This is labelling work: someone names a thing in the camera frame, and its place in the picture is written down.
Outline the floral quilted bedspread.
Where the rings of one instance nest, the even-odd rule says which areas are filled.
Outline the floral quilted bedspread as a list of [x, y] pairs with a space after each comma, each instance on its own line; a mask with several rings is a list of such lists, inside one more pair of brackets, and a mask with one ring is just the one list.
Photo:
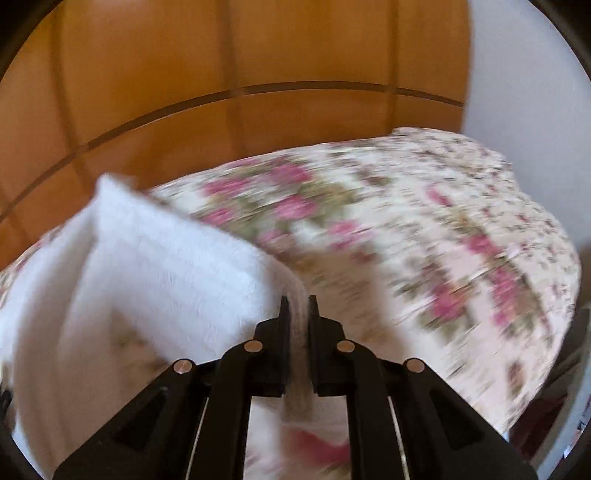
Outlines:
[[[422, 358], [500, 433], [538, 393], [572, 320], [574, 245], [503, 155], [460, 134], [399, 128], [277, 151], [149, 193], [109, 176], [280, 261], [346, 336], [393, 362]], [[2, 273], [1, 309], [67, 222]], [[131, 332], [122, 347], [143, 387], [174, 361]], [[280, 429], [280, 479], [348, 478], [346, 442], [345, 401], [311, 391], [311, 418]]]

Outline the white knitted sweater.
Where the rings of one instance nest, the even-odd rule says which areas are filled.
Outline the white knitted sweater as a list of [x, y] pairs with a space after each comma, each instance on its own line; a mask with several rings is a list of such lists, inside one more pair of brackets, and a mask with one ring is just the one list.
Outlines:
[[17, 274], [1, 309], [18, 424], [44, 475], [147, 382], [122, 347], [131, 332], [150, 356], [204, 363], [290, 305], [293, 382], [256, 405], [245, 475], [280, 479], [280, 429], [311, 418], [300, 279], [262, 250], [180, 216], [105, 175], [90, 203]]

